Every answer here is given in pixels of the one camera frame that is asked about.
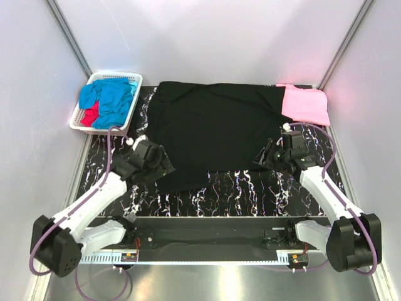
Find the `black t-shirt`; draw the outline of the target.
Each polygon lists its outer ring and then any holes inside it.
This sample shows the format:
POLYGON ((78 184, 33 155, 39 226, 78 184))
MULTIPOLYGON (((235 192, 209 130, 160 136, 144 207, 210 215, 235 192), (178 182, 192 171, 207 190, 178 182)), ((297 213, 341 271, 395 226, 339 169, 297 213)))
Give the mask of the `black t-shirt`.
POLYGON ((292 120, 282 114, 284 87, 162 82, 147 110, 147 137, 162 145, 174 172, 162 194, 209 186, 208 172, 256 169, 254 158, 292 120))

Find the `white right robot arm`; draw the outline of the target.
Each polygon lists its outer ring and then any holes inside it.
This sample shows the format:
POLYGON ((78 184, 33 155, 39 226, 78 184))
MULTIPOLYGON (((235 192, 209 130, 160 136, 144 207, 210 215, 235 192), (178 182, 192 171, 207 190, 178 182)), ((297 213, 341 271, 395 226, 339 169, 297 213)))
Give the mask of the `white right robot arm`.
POLYGON ((303 244, 320 250, 337 272, 354 270, 369 275, 382 260, 382 224, 376 214, 366 214, 353 204, 326 175, 325 166, 306 148, 300 131, 269 138, 254 163, 266 169, 287 172, 305 188, 323 209, 329 226, 311 218, 288 221, 283 239, 290 248, 303 244))

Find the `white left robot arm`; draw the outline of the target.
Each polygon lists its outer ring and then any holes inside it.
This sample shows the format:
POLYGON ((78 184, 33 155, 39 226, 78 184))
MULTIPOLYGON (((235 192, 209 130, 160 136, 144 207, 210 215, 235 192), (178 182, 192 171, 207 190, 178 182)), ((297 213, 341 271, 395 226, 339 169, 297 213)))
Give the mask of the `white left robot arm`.
POLYGON ((33 224, 29 269, 39 261, 59 277, 69 275, 80 260, 108 245, 129 248, 135 242, 134 220, 112 218, 100 226, 90 223, 112 202, 135 184, 155 182, 175 169, 162 145, 141 136, 130 141, 129 150, 107 157, 107 169, 100 180, 64 210, 48 218, 40 216, 33 224))

